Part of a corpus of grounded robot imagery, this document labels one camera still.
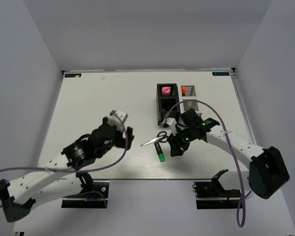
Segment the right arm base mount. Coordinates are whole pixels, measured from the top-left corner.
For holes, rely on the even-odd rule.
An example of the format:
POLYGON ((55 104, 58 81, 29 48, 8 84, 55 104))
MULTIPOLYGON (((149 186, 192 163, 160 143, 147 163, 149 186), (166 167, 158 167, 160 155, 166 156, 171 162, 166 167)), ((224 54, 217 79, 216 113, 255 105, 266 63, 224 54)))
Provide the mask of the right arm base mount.
POLYGON ((196 208, 204 209, 236 209, 239 199, 240 190, 225 190, 219 178, 228 170, 219 171, 211 179, 196 181, 192 188, 196 196, 196 208))

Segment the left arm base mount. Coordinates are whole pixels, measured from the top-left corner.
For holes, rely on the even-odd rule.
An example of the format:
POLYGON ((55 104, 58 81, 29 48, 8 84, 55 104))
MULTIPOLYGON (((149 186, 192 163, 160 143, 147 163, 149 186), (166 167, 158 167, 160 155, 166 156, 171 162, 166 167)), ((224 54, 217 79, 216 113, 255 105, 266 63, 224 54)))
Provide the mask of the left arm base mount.
POLYGON ((94 180, 89 173, 77 173, 79 192, 62 199, 62 208, 104 209, 108 206, 108 180, 94 180))

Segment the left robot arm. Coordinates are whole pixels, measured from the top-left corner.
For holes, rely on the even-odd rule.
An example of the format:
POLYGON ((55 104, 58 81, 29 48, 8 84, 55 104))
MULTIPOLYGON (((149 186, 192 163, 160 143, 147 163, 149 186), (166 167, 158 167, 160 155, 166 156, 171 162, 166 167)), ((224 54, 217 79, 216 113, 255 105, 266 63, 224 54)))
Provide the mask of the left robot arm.
POLYGON ((128 151, 133 129, 124 124, 128 114, 117 110, 104 117, 90 134, 65 147, 44 167, 30 168, 14 180, 0 180, 0 200, 8 223, 26 217, 36 207, 68 195, 89 196, 94 184, 85 167, 102 158, 113 147, 128 151))

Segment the black handled scissors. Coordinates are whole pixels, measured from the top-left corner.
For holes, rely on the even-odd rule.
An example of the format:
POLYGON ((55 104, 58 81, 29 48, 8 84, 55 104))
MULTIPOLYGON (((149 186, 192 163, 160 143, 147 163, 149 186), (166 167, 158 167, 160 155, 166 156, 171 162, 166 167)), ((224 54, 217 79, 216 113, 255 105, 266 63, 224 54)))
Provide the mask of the black handled scissors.
POLYGON ((168 134, 166 131, 160 131, 155 138, 153 138, 152 140, 146 142, 146 143, 143 143, 141 144, 140 146, 143 147, 143 146, 147 146, 147 145, 150 145, 152 143, 156 143, 156 142, 159 142, 159 143, 166 143, 168 141, 168 134))

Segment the green highlighter marker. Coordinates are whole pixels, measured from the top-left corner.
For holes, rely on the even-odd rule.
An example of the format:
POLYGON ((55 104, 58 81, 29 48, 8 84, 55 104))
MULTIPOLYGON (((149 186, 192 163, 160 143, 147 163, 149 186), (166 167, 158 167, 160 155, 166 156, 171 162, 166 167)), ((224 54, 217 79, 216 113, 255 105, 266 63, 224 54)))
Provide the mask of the green highlighter marker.
POLYGON ((155 142, 154 143, 154 146, 155 146, 155 149, 156 149, 156 152, 157 152, 157 156, 158 156, 158 159, 159 161, 162 163, 162 162, 165 162, 166 161, 166 158, 165 158, 165 155, 163 153, 163 150, 159 144, 159 142, 155 142))

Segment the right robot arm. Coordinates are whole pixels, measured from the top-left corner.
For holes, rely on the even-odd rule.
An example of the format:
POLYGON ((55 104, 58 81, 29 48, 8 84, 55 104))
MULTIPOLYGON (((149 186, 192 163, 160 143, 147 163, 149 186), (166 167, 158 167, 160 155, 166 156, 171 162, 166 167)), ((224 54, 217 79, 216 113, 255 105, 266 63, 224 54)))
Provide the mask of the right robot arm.
POLYGON ((192 141, 202 140, 232 155, 247 168, 240 173, 225 171, 213 177, 212 189, 216 195, 224 196, 229 190, 245 189, 262 199, 268 199, 290 180, 277 148, 254 145, 226 131, 222 124, 212 118, 202 120, 193 109, 180 117, 182 126, 175 118, 166 118, 163 122, 171 129, 167 141, 172 157, 182 156, 192 141))

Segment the pink eraser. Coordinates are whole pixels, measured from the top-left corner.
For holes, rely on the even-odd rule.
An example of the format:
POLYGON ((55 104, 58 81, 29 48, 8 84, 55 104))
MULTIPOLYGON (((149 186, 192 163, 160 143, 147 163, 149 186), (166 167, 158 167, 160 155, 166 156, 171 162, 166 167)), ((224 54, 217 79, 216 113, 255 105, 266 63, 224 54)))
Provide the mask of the pink eraser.
POLYGON ((172 96, 172 87, 164 86, 161 88, 161 95, 162 96, 172 96))

